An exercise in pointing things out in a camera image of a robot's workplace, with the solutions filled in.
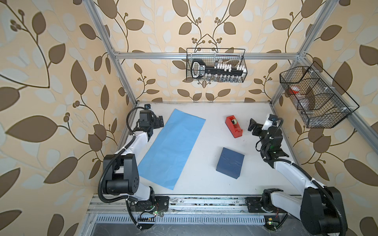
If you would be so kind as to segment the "light blue wrapping paper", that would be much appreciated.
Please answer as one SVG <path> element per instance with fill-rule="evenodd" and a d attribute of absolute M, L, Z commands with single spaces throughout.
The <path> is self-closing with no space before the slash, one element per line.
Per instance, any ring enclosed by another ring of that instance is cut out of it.
<path fill-rule="evenodd" d="M 140 176 L 173 190 L 205 122 L 175 109 L 139 163 Z"/>

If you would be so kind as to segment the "dark blue gift box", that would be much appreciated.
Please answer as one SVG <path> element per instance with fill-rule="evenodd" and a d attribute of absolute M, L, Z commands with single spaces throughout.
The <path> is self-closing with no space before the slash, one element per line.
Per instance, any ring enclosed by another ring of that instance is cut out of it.
<path fill-rule="evenodd" d="M 244 157 L 244 154 L 228 148 L 223 148 L 217 163 L 216 171 L 231 178 L 238 179 L 241 174 Z"/>

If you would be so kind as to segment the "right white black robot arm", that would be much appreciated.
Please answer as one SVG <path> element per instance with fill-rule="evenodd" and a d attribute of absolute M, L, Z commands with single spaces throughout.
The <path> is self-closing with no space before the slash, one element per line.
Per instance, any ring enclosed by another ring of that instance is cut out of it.
<path fill-rule="evenodd" d="M 299 197 L 286 194 L 279 188 L 265 189 L 259 201 L 253 205 L 271 213 L 284 210 L 300 220 L 312 235 L 347 234 L 347 217 L 340 191 L 327 187 L 310 176 L 303 168 L 290 161 L 281 148 L 283 135 L 281 126 L 284 120 L 269 114 L 264 124 L 250 119 L 248 131 L 259 138 L 261 147 L 256 150 L 262 160 L 281 173 L 300 193 Z"/>

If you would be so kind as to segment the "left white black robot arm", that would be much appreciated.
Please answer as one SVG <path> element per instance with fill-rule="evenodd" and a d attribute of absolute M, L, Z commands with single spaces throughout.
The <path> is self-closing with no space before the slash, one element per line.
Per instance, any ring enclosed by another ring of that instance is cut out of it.
<path fill-rule="evenodd" d="M 135 128 L 127 121 L 131 140 L 115 154 L 107 155 L 103 160 L 103 172 L 98 184 L 98 197 L 104 203 L 125 200 L 135 204 L 141 211 L 158 209 L 158 203 L 152 187 L 140 183 L 136 156 L 147 145 L 155 129 L 164 127 L 163 117 L 156 116 L 151 105 L 135 107 L 140 109 Z"/>

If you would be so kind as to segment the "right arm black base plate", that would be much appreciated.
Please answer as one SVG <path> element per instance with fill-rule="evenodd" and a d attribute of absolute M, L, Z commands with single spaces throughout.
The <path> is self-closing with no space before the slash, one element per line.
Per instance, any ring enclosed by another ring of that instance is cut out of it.
<path fill-rule="evenodd" d="M 286 213 L 286 211 L 273 206 L 270 202 L 265 203 L 262 199 L 262 196 L 246 197 L 245 204 L 248 208 L 249 213 Z"/>

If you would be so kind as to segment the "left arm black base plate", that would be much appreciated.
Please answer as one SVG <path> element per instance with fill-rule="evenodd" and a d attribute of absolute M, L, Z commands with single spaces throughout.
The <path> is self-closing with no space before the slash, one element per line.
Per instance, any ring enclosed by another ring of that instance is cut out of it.
<path fill-rule="evenodd" d="M 155 196 L 150 197 L 149 200 L 146 201 L 131 201 L 131 206 L 135 209 L 136 212 L 164 212 L 167 211 L 169 208 L 169 200 L 168 196 Z"/>

